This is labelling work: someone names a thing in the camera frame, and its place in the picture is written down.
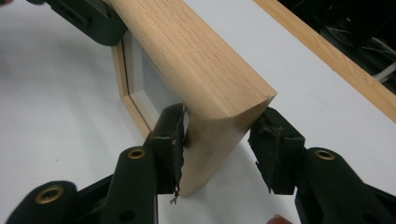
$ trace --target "clamp jaw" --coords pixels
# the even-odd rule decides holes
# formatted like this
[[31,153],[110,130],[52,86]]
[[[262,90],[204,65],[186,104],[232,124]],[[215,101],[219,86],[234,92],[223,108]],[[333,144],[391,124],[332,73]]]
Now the clamp jaw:
[[158,223],[157,194],[178,196],[183,118],[183,105],[165,108],[145,144],[121,152],[114,175],[80,191],[67,181],[44,184],[23,199],[7,224]]
[[[77,191],[53,181],[30,192],[13,223],[158,223],[157,194],[175,194],[183,166],[183,105],[165,108],[142,147],[124,150],[114,175]],[[268,189],[292,195],[304,224],[396,223],[396,198],[365,185],[329,149],[305,149],[304,137],[267,108],[248,139]]]
[[304,224],[396,223],[396,198],[364,184],[337,153],[305,149],[304,137],[268,108],[250,130],[250,146],[268,189],[292,195]]

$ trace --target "light wood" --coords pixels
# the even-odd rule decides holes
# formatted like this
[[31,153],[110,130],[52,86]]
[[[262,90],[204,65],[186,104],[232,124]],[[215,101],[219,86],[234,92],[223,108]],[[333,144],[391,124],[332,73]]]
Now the light wood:
[[113,62],[114,68],[116,70],[117,84],[119,85],[119,92],[122,101],[124,102],[126,108],[128,109],[131,117],[134,119],[137,128],[142,133],[143,137],[147,137],[149,135],[150,129],[146,122],[143,120],[143,117],[139,113],[136,105],[132,101],[129,93],[128,93],[128,81],[127,74],[125,68],[124,61],[124,50],[122,41],[115,47],[111,48],[111,52],[113,54]]
[[180,0],[110,0],[191,114],[181,195],[205,184],[276,92]]
[[311,27],[283,7],[278,1],[255,0],[255,2],[388,118],[396,122],[396,95],[367,74],[344,53],[312,30]]

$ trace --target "wire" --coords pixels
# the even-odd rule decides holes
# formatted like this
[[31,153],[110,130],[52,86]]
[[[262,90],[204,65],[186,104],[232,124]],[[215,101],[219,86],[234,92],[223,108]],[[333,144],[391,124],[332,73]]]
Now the wire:
[[343,43],[343,44],[345,44],[345,45],[347,45],[347,46],[353,47],[352,44],[347,43],[346,41],[344,41],[344,40],[342,40],[340,37],[338,37],[335,33],[333,33],[329,26],[325,25],[325,27],[326,27],[327,30],[332,34],[332,36],[334,36],[334,38],[336,38],[338,41],[340,41],[341,43]]
[[384,42],[382,42],[380,39],[377,39],[375,37],[372,38],[376,43],[380,44],[382,48],[389,50],[391,53],[396,55],[396,50],[392,49],[388,45],[386,45]]
[[299,7],[303,2],[305,2],[305,0],[301,1],[299,4],[297,4],[295,7],[292,7],[290,9],[290,11],[293,11],[294,9],[296,9],[297,7]]
[[340,30],[340,29],[335,29],[335,28],[332,28],[332,27],[329,27],[329,26],[327,26],[327,28],[328,29],[330,29],[330,30],[333,30],[333,31],[338,31],[338,32],[340,32],[340,33],[346,33],[346,34],[352,34],[352,33],[350,33],[349,31],[345,31],[345,30]]
[[370,48],[370,47],[362,47],[363,49],[369,49],[369,50],[374,50],[374,51],[378,51],[378,52],[383,52],[383,53],[391,53],[388,50],[381,50],[381,49],[375,49],[375,48]]
[[373,49],[373,48],[366,48],[366,47],[362,47],[362,48],[363,48],[363,49],[368,49],[368,50],[376,51],[376,52],[382,54],[383,56],[387,57],[388,59],[390,59],[390,60],[392,60],[392,61],[395,61],[394,58],[388,56],[389,52],[387,52],[387,51],[383,51],[383,50],[379,50],[379,49]]

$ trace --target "white table surface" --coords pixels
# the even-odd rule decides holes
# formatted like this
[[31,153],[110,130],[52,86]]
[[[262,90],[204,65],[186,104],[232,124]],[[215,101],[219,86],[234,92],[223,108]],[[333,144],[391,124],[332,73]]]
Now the white table surface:
[[[396,126],[250,0],[186,1],[277,91],[271,106],[306,138],[332,149],[368,184],[396,195]],[[109,47],[48,6],[0,7],[0,223],[33,188],[79,189],[110,175],[143,138],[119,94]],[[170,205],[160,223],[265,223],[299,219],[292,196],[270,195],[247,139],[212,180]]]

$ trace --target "brass grommet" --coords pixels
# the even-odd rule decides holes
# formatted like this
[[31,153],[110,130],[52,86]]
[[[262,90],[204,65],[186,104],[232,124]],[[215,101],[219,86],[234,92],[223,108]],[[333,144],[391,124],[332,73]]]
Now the brass grommet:
[[323,150],[323,149],[315,150],[315,155],[317,155],[317,157],[319,157],[323,160],[326,160],[326,161],[332,161],[335,159],[335,156],[331,152]]
[[132,160],[140,159],[146,155],[146,151],[143,149],[134,149],[128,152],[128,157]]
[[53,185],[46,189],[41,190],[37,196],[35,196],[36,203],[51,203],[59,199],[64,194],[64,188],[60,185]]

